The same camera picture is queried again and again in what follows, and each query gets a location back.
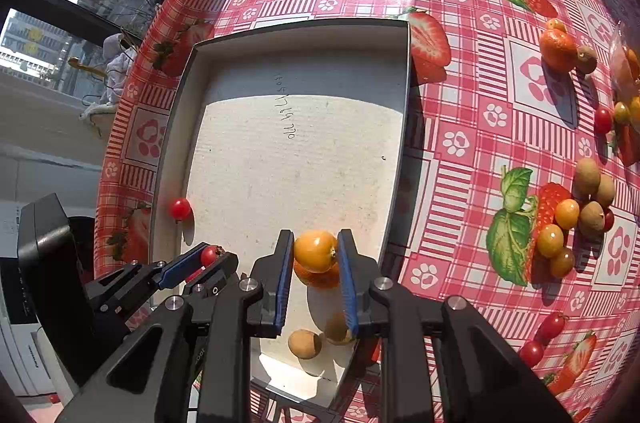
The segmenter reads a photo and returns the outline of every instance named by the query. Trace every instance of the table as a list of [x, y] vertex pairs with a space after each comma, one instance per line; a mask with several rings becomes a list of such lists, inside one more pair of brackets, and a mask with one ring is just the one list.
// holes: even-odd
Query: table
[[[567, 410], [584, 413], [635, 355], [640, 324], [640, 168], [636, 157], [625, 167], [621, 152], [613, 154], [593, 133], [594, 104], [613, 105], [607, 61], [614, 24], [619, 18], [640, 24], [634, 0], [165, 0], [127, 78], [106, 151], [95, 274], [122, 260], [147, 259], [159, 148], [194, 43], [282, 22], [404, 16], [412, 7], [440, 25], [450, 62], [437, 53], [446, 73], [428, 66], [420, 80], [428, 83], [415, 85], [409, 97], [385, 270], [417, 295], [463, 295], [516, 349], [532, 339], [546, 314], [564, 311], [566, 327], [534, 371], [540, 377], [556, 373], [575, 343], [591, 342], [585, 370], [558, 395]], [[538, 36], [555, 14], [578, 44], [596, 50], [592, 84], [575, 71], [570, 81], [543, 75]], [[433, 25], [433, 19], [425, 20]], [[505, 279], [505, 272], [499, 276], [486, 248], [488, 228], [502, 207], [503, 168], [528, 168], [529, 194], [550, 181], [571, 189], [575, 161], [584, 156], [596, 158], [616, 184], [616, 223], [603, 244], [571, 235], [577, 264], [562, 281], [523, 287]], [[426, 349], [433, 367], [430, 343]], [[347, 379], [327, 417], [376, 419], [378, 374], [374, 366]], [[441, 418], [435, 370], [432, 379]], [[273, 395], [255, 389], [252, 396], [256, 419], [268, 418]], [[292, 421], [315, 418], [301, 410], [292, 409]]]

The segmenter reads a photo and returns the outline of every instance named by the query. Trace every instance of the metal screw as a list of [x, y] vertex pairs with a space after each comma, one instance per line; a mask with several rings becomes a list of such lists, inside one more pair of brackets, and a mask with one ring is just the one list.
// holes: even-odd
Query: metal screw
[[382, 291], [391, 289], [393, 284], [394, 282], [389, 277], [378, 277], [373, 281], [373, 285]]
[[258, 281], [255, 278], [251, 278], [251, 277], [243, 278], [241, 281], [238, 282], [238, 287], [242, 291], [253, 291], [258, 287]]
[[447, 304], [454, 311], [460, 311], [461, 309], [466, 308], [466, 300], [463, 297], [458, 295], [454, 295], [447, 299]]
[[178, 295], [172, 295], [164, 301], [164, 305], [169, 311], [176, 311], [180, 309], [183, 304], [183, 298]]

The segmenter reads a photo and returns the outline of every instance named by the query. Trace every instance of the tablecloth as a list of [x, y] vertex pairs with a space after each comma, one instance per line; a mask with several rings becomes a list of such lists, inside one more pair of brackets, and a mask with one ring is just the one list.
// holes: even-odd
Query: tablecloth
[[[417, 295], [463, 295], [516, 349], [532, 339], [546, 314], [563, 311], [566, 327], [534, 371], [540, 378], [557, 374], [577, 343], [592, 348], [584, 370], [558, 394], [576, 418], [587, 409], [592, 415], [638, 343], [639, 167], [633, 151], [625, 166], [620, 148], [614, 152], [593, 132], [594, 107], [613, 105], [608, 46], [615, 23], [640, 22], [634, 0], [165, 0], [113, 123], [98, 194], [96, 276], [122, 261], [147, 259], [158, 156], [194, 43], [282, 22], [410, 19], [412, 12], [434, 43], [426, 45], [431, 53], [422, 69], [424, 58], [414, 58], [425, 72], [409, 96], [385, 271]], [[590, 79], [575, 71], [570, 79], [543, 74], [538, 37], [551, 16], [577, 44], [595, 49], [598, 69]], [[419, 31], [412, 27], [414, 37]], [[412, 54], [420, 55], [419, 48], [413, 45]], [[503, 206], [504, 173], [520, 168], [528, 184], [523, 193], [540, 199], [549, 182], [570, 190], [575, 161], [584, 156], [596, 159], [616, 186], [616, 221], [603, 243], [572, 232], [568, 247], [577, 263], [562, 280], [536, 283], [526, 271], [494, 267], [488, 247], [495, 254], [496, 242], [488, 231]], [[529, 233], [524, 238], [524, 246], [531, 244]], [[429, 341], [426, 348], [433, 368]], [[373, 366], [348, 377], [327, 413], [351, 422], [377, 419], [378, 374]], [[434, 369], [431, 378], [440, 419]], [[255, 389], [252, 396], [254, 417], [268, 419], [270, 395]], [[314, 419], [295, 409], [291, 414], [301, 423]]]

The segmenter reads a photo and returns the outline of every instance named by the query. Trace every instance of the black device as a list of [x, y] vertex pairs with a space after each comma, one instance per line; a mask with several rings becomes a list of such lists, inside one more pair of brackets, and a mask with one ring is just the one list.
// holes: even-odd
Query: black device
[[[200, 266], [200, 243], [170, 263], [130, 263], [83, 289], [68, 225], [55, 196], [25, 206], [18, 259], [36, 313], [62, 363], [81, 386], [58, 423], [183, 422], [190, 386], [202, 371], [198, 423], [250, 421], [251, 337], [275, 338], [284, 326], [293, 233], [282, 230], [274, 253], [238, 278], [238, 258], [224, 253], [129, 332], [124, 322], [155, 291], [172, 288]], [[416, 297], [380, 276], [359, 255], [349, 229], [338, 234], [340, 287], [355, 338], [382, 337], [382, 423], [433, 421], [424, 338], [431, 337], [446, 422], [568, 423], [571, 417], [516, 352], [463, 297]], [[63, 294], [47, 295], [69, 281]], [[69, 306], [83, 318], [58, 315]], [[79, 329], [92, 346], [75, 352]], [[86, 363], [85, 353], [94, 353]]]

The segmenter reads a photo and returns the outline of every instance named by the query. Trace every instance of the checkered pattern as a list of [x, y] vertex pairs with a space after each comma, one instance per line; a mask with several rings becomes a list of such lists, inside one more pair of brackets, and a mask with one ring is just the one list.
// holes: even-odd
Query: checkered pattern
[[[519, 348], [552, 310], [570, 316], [566, 329], [536, 367], [557, 371], [564, 353], [588, 330], [597, 344], [587, 369], [559, 399], [568, 410], [595, 407], [635, 353], [640, 324], [638, 266], [640, 167], [625, 168], [593, 135], [593, 107], [611, 105], [608, 42], [617, 19], [640, 24], [634, 0], [549, 0], [579, 44], [598, 52], [592, 83], [572, 74], [556, 82], [556, 104], [542, 96], [538, 36], [545, 18], [507, 0], [165, 0], [151, 24], [126, 82], [106, 152], [98, 195], [95, 272], [119, 263], [108, 244], [114, 231], [129, 229], [127, 217], [153, 197], [162, 125], [191, 46], [205, 38], [271, 24], [341, 16], [398, 16], [416, 6], [444, 28], [452, 51], [447, 80], [412, 88], [396, 212], [385, 269], [418, 295], [443, 299], [463, 295], [508, 342]], [[600, 33], [595, 29], [602, 25]], [[159, 46], [173, 54], [154, 69]], [[500, 169], [532, 170], [529, 194], [554, 181], [571, 187], [574, 161], [594, 156], [614, 178], [616, 225], [602, 245], [570, 236], [576, 269], [562, 281], [516, 286], [500, 278], [486, 250], [486, 233], [501, 208]], [[433, 350], [426, 342], [433, 363]], [[334, 406], [322, 411], [285, 409], [275, 414], [265, 393], [256, 421], [372, 422], [380, 405], [379, 369], [345, 378]], [[442, 403], [432, 374], [436, 417]], [[284, 408], [283, 400], [277, 403]]]

